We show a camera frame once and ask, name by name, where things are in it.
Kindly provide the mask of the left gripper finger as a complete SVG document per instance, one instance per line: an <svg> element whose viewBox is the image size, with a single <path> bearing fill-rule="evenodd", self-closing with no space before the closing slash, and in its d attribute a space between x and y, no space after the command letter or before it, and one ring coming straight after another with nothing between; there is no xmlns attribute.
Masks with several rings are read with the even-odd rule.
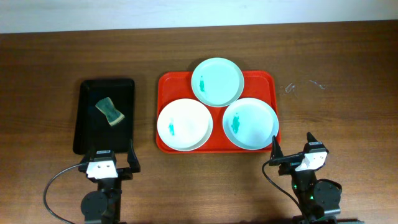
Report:
<svg viewBox="0 0 398 224"><path fill-rule="evenodd" d="M134 152L133 140L130 139L129 141L129 149L127 152L127 162L130 166L132 172L139 172L140 171L140 164L136 153Z"/></svg>
<svg viewBox="0 0 398 224"><path fill-rule="evenodd" d="M87 153L84 155L81 160L81 164L87 164L91 161L91 159L95 157L95 148L92 146L88 149Z"/></svg>

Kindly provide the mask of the light blue plate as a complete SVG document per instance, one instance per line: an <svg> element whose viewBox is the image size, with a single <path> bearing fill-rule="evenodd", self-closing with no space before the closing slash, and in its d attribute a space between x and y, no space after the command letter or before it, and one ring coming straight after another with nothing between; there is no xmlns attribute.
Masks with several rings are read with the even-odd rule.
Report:
<svg viewBox="0 0 398 224"><path fill-rule="evenodd" d="M230 142L249 151L264 149L279 133L275 110L257 98L231 103L224 112L222 126Z"/></svg>

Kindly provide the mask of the green yellow sponge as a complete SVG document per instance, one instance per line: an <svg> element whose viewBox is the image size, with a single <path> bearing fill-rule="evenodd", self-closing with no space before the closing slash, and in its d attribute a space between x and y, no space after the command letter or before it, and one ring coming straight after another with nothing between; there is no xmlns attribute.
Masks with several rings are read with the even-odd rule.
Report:
<svg viewBox="0 0 398 224"><path fill-rule="evenodd" d="M106 120L110 126L117 125L125 118L122 112L116 109L110 97L99 100L95 104L95 107L105 115Z"/></svg>

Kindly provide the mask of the cream white plate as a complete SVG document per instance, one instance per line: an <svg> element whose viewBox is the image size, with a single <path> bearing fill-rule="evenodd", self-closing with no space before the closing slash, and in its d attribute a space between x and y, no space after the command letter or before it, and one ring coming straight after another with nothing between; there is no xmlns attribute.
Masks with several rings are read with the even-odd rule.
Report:
<svg viewBox="0 0 398 224"><path fill-rule="evenodd" d="M204 145L213 130L209 109L197 100L182 98L167 104L157 119L157 133L163 143L180 152Z"/></svg>

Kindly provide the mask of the mint green plate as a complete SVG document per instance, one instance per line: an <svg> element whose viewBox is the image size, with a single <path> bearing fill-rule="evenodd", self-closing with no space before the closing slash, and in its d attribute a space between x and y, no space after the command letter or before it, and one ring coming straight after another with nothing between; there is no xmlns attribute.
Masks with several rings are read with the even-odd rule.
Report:
<svg viewBox="0 0 398 224"><path fill-rule="evenodd" d="M242 70L225 58L209 58L193 71L191 86L194 95L205 105L224 107L236 101L244 90Z"/></svg>

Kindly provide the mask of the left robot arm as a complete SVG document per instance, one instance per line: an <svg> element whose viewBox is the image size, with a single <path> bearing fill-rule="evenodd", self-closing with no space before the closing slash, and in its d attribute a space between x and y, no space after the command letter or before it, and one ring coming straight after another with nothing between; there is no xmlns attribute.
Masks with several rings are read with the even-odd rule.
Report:
<svg viewBox="0 0 398 224"><path fill-rule="evenodd" d="M133 141L127 145L128 167L116 167L116 155L112 150L90 149L81 160L80 172L97 185L97 190L85 195L81 201L81 212L85 223L121 223L122 182L133 179L141 171L134 152Z"/></svg>

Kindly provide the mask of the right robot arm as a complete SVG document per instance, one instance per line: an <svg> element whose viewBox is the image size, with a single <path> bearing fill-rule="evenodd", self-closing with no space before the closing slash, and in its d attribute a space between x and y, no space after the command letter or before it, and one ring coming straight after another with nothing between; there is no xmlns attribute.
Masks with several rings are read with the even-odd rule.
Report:
<svg viewBox="0 0 398 224"><path fill-rule="evenodd" d="M326 162L329 150L311 133L303 151L289 156L283 155L275 136L272 137L272 151L269 166L277 166L279 175L290 175L294 196L281 190L298 206L301 214L293 223L336 223L340 214L342 186L328 179L317 179L315 172Z"/></svg>

